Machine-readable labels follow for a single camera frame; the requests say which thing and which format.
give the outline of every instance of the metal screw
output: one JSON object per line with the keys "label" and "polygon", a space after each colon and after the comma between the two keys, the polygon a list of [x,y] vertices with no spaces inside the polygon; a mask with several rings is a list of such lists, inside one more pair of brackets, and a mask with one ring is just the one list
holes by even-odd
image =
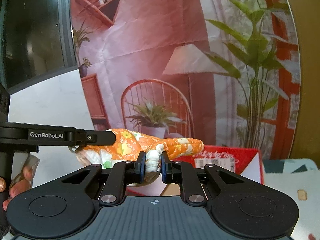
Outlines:
{"label": "metal screw", "polygon": [[204,201],[204,196],[192,195],[189,197],[189,200],[193,203],[200,203],[200,202]]}
{"label": "metal screw", "polygon": [[117,200],[116,196],[113,196],[113,195],[104,195],[101,197],[101,201],[103,201],[104,203],[112,203],[116,200]]}

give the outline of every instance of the red box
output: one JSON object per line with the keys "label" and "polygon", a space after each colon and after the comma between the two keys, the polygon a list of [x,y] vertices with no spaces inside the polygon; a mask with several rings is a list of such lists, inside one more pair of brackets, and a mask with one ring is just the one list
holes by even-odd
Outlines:
{"label": "red box", "polygon": [[235,173],[240,175],[257,154],[259,155],[261,183],[263,183],[261,152],[257,149],[205,145],[202,152],[195,155],[181,156],[175,160],[189,162],[196,168],[196,159],[232,158],[235,163]]}

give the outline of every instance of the crosshair marking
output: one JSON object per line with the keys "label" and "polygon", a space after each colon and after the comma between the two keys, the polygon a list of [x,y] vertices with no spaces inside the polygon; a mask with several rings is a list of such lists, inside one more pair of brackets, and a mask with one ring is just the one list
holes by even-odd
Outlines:
{"label": "crosshair marking", "polygon": [[155,204],[158,204],[158,203],[161,202],[161,201],[159,201],[159,200],[157,200],[157,199],[153,199],[153,200],[151,200],[151,201],[149,201],[149,202],[151,202],[153,205],[155,205]]}

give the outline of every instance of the floral pattern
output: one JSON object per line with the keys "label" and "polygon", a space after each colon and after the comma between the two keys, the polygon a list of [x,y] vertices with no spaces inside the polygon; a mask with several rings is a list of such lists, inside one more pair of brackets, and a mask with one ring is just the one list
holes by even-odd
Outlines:
{"label": "floral pattern", "polygon": [[146,152],[145,184],[157,179],[161,171],[160,156],[166,151],[170,160],[182,155],[193,155],[204,148],[197,139],[160,139],[126,129],[110,129],[116,135],[111,146],[86,146],[75,150],[76,157],[84,166],[99,163],[104,169],[125,160],[135,161],[141,151]]}

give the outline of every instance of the white lampshade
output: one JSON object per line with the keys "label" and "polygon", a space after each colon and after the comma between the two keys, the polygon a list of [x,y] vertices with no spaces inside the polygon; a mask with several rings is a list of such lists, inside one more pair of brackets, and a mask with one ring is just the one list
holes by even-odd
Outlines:
{"label": "white lampshade", "polygon": [[213,63],[195,45],[188,44],[174,49],[163,74],[173,75],[203,72],[227,73],[220,65]]}

